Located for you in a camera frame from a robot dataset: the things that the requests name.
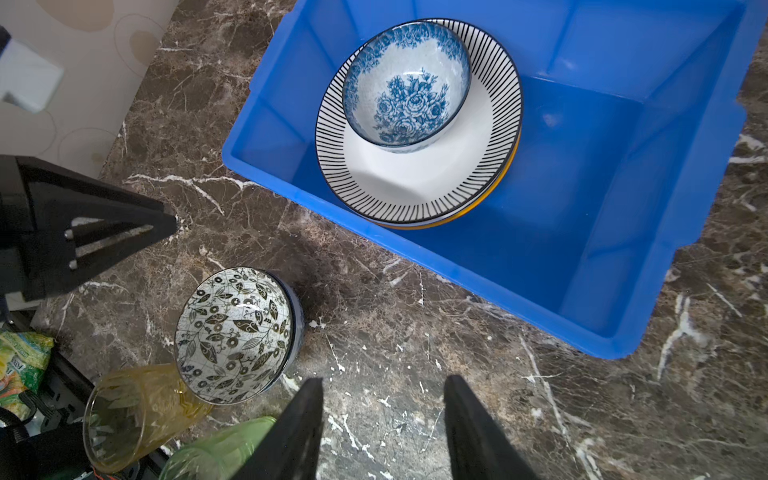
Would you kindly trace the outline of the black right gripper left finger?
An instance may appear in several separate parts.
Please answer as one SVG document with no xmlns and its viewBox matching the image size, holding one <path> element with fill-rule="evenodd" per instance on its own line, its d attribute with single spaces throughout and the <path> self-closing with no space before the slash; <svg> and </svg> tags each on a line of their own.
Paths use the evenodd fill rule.
<svg viewBox="0 0 768 480">
<path fill-rule="evenodd" d="M 316 479 L 323 398 L 322 379 L 306 380 L 233 479 Z"/>
</svg>

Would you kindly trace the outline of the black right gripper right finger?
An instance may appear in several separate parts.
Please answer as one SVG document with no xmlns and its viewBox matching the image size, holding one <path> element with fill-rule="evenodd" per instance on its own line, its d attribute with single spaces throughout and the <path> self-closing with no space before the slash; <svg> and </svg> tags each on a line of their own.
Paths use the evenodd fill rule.
<svg viewBox="0 0 768 480">
<path fill-rule="evenodd" d="M 446 378 L 444 403 L 453 479 L 538 479 L 461 376 Z"/>
</svg>

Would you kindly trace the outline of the yellow rimmed dotted plate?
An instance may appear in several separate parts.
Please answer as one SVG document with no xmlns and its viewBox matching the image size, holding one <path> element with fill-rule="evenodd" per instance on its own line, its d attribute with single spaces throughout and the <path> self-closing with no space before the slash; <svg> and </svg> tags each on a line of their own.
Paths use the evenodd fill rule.
<svg viewBox="0 0 768 480">
<path fill-rule="evenodd" d="M 466 203 L 461 208 L 453 212 L 450 212 L 449 214 L 446 214 L 436 220 L 429 220 L 429 221 L 409 223 L 409 224 L 394 224 L 394 223 L 384 223 L 384 222 L 375 221 L 375 224 L 385 228 L 394 229 L 394 230 L 415 231 L 415 230 L 424 230 L 427 228 L 433 228 L 433 227 L 445 225 L 458 218 L 461 218 L 462 216 L 465 216 L 471 210 L 479 206 L 498 187 L 498 185 L 504 179 L 505 175 L 509 171 L 510 166 L 514 161 L 515 155 L 517 154 L 517 150 L 520 145 L 521 136 L 522 134 L 519 133 L 517 136 L 517 139 L 515 140 L 514 145 L 509 151 L 509 156 L 507 160 L 503 164 L 502 168 L 498 171 L 498 173 L 493 177 L 492 182 L 488 186 L 486 186 L 482 191 L 480 191 L 475 197 L 473 197 L 470 202 Z"/>
</svg>

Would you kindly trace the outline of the blue floral ceramic bowl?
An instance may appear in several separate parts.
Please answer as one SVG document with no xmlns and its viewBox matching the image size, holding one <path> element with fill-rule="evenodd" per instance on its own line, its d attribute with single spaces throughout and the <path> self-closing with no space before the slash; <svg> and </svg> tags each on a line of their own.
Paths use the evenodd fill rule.
<svg viewBox="0 0 768 480">
<path fill-rule="evenodd" d="M 447 131 L 471 82 L 469 53 L 456 33 L 435 22 L 407 22 L 354 56 L 342 86 L 343 112 L 358 137 L 410 153 Z"/>
</svg>

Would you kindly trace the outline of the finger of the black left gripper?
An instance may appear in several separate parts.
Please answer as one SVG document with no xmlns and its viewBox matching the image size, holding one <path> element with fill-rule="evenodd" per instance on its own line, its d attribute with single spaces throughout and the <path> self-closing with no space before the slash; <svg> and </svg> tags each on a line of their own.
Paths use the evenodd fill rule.
<svg viewBox="0 0 768 480">
<path fill-rule="evenodd" d="M 162 202 L 34 157 L 1 158 L 1 291 L 68 293 L 177 230 Z"/>
</svg>

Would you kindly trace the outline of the black striped white plate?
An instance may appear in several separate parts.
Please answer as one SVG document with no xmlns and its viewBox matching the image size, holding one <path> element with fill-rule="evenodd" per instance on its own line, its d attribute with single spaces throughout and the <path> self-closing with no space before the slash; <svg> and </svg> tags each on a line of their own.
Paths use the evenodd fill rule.
<svg viewBox="0 0 768 480">
<path fill-rule="evenodd" d="M 342 106 L 345 74 L 360 47 L 327 87 L 315 127 L 323 177 L 340 201 L 373 222 L 436 220 L 470 202 L 502 168 L 520 133 L 523 95 L 505 48 L 466 22 L 433 18 L 467 47 L 472 73 L 468 97 L 447 131 L 410 153 L 391 153 L 358 137 Z"/>
</svg>

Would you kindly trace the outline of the leaf patterned ceramic bowl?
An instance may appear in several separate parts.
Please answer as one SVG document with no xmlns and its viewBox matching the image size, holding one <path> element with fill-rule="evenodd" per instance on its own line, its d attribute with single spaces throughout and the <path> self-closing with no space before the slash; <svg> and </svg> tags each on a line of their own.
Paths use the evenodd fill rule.
<svg viewBox="0 0 768 480">
<path fill-rule="evenodd" d="M 177 368 L 201 400 L 239 404 L 270 389 L 293 364 L 305 328 L 296 293 L 275 274 L 224 269 L 205 279 L 182 309 Z"/>
</svg>

